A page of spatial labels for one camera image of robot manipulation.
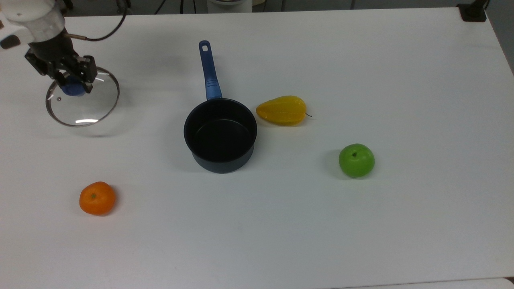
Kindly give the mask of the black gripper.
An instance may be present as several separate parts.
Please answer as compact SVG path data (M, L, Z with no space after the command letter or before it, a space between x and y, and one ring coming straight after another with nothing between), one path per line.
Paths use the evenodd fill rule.
M92 83L97 77L97 66L95 58L91 55L84 57L76 56L71 38L66 38L63 34L42 41L28 44L29 49L24 58L40 75L54 76L54 81L58 86L66 86L68 73L77 74L85 93L92 91Z

